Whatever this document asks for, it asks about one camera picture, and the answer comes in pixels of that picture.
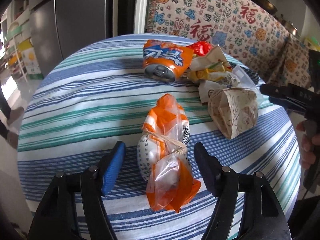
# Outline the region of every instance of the clear plastic bag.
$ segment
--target clear plastic bag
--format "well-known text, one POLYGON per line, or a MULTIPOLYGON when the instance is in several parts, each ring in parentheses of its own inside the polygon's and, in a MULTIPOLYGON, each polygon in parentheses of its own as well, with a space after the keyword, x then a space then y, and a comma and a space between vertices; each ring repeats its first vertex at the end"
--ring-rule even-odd
POLYGON ((257 86, 254 84, 254 82, 251 80, 251 78, 247 75, 247 73, 239 66, 237 65, 233 70, 232 73, 238 78, 240 81, 239 84, 236 86, 238 88, 246 88, 250 89, 257 95, 257 103, 258 106, 263 103, 263 95, 261 94, 260 90, 257 88, 257 86))
POLYGON ((150 110, 137 147, 142 177, 148 181, 146 194, 155 210, 175 210, 188 203, 201 183, 193 179, 186 143, 189 121, 175 97, 165 94, 150 110))

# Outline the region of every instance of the blue gripper pad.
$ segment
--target blue gripper pad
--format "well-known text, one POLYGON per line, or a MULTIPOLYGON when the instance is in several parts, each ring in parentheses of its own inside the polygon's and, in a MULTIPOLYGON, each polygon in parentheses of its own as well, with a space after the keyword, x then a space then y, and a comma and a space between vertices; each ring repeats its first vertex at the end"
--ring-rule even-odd
POLYGON ((124 160, 125 144, 118 141, 112 149, 111 154, 113 151, 114 155, 102 179, 101 193, 103 196, 106 196, 113 189, 116 183, 116 179, 124 160))

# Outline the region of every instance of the paper bag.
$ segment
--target paper bag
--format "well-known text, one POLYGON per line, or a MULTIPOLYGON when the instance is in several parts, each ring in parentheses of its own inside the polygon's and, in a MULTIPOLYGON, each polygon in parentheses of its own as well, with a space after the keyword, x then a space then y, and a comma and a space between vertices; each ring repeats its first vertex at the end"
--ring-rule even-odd
POLYGON ((212 91, 208 112, 223 135, 233 139, 257 123, 257 95, 252 90, 228 88, 212 91))

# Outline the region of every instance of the crumpled paper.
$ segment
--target crumpled paper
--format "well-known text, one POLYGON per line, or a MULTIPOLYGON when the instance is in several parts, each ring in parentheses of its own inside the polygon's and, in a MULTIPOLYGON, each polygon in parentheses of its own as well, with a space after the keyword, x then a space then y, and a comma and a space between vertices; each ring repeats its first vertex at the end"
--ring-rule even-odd
POLYGON ((257 124, 257 95, 242 88, 213 89, 208 112, 222 134, 233 139, 257 124))
POLYGON ((217 45, 213 47, 205 56, 194 58, 191 61, 189 68, 192 71, 198 71, 209 68, 210 66, 220 62, 223 63, 223 65, 231 72, 230 63, 223 54, 220 46, 217 45))
POLYGON ((207 104, 212 93, 217 93, 224 88, 228 88, 228 86, 209 80, 200 80, 198 90, 201 103, 207 104))

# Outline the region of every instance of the orange soda can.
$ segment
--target orange soda can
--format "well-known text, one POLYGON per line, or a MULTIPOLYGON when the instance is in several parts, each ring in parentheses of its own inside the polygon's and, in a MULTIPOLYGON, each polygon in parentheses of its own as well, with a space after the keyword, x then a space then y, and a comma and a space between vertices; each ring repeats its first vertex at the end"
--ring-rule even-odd
POLYGON ((193 49, 173 43, 148 40, 143 46, 143 68, 146 76, 164 82, 176 81, 190 66, 193 49))

